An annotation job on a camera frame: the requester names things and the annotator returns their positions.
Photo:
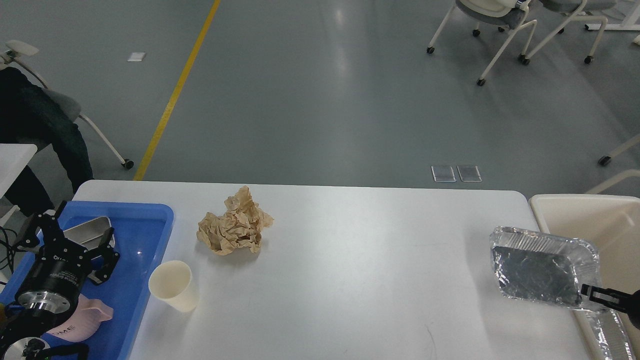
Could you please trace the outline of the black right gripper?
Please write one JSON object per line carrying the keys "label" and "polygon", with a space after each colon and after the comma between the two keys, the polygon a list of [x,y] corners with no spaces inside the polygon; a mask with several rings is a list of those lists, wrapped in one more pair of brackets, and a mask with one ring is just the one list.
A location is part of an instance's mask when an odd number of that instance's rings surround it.
{"label": "black right gripper", "polygon": [[586,296],[588,301],[626,313],[631,325],[640,330],[640,290],[628,294],[612,288],[582,284],[581,294]]}

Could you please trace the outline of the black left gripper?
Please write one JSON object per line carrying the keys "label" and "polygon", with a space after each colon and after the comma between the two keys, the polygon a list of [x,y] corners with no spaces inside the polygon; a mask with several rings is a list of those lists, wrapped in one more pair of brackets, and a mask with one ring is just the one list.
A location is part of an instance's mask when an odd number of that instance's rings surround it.
{"label": "black left gripper", "polygon": [[65,238],[58,220],[66,205],[67,201],[63,200],[53,214],[44,212],[28,216],[19,230],[19,249],[38,251],[14,296],[25,309],[55,315],[73,313],[89,273],[94,285],[102,285],[109,281],[121,259],[121,254],[111,244],[113,227],[103,232],[98,246],[90,250],[90,258],[89,249],[80,244],[52,244]]}

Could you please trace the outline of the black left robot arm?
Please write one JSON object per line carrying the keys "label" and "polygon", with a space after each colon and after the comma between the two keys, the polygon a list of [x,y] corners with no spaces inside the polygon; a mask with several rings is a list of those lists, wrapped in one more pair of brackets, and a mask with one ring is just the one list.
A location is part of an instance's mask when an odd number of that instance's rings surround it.
{"label": "black left robot arm", "polygon": [[121,255],[111,244],[113,227],[103,231],[94,248],[66,237],[58,221],[66,204],[60,203],[54,214],[32,214],[18,234],[17,245],[34,253],[34,261],[14,294],[13,304],[22,310],[1,326],[2,359],[12,349],[19,360],[89,357],[84,342],[50,347],[42,336],[70,319],[86,281],[98,286],[111,278]]}

